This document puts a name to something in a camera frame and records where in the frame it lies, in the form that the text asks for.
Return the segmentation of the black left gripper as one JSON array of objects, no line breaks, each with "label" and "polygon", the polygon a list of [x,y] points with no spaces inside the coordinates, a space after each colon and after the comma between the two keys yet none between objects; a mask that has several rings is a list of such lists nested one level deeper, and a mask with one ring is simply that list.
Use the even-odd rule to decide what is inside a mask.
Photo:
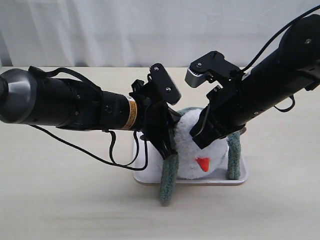
[{"label": "black left gripper", "polygon": [[139,129],[164,160],[172,159],[178,154],[174,135],[182,115],[169,107],[150,79],[147,82],[137,79],[131,87],[129,95],[136,100],[142,113],[138,119]]}]

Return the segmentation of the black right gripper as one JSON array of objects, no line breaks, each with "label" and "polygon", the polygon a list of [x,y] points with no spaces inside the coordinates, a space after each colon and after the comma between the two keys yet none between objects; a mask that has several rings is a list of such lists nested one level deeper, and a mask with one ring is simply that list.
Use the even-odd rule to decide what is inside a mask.
[{"label": "black right gripper", "polygon": [[209,103],[190,130],[200,149],[242,130],[248,122],[248,89],[243,85],[217,85],[206,96]]}]

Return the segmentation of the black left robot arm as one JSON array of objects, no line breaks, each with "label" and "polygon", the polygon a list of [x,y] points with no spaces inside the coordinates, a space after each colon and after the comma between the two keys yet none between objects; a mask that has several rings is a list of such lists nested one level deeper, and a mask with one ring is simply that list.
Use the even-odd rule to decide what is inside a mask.
[{"label": "black left robot arm", "polygon": [[172,109],[181,93],[164,66],[155,63],[147,81],[135,80],[128,95],[102,90],[82,74],[60,67],[30,66],[0,75],[0,120],[6,124],[54,126],[71,131],[142,132],[163,159],[177,154]]}]

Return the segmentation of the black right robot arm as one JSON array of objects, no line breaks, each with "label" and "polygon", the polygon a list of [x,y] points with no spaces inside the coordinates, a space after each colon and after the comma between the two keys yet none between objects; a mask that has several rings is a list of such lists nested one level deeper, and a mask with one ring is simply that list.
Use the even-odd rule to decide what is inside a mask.
[{"label": "black right robot arm", "polygon": [[247,73],[222,53],[211,51],[190,64],[185,81],[192,88],[206,81],[218,82],[189,132],[203,149],[243,129],[296,92],[311,91],[320,84],[320,17],[312,14],[294,23],[278,48]]}]

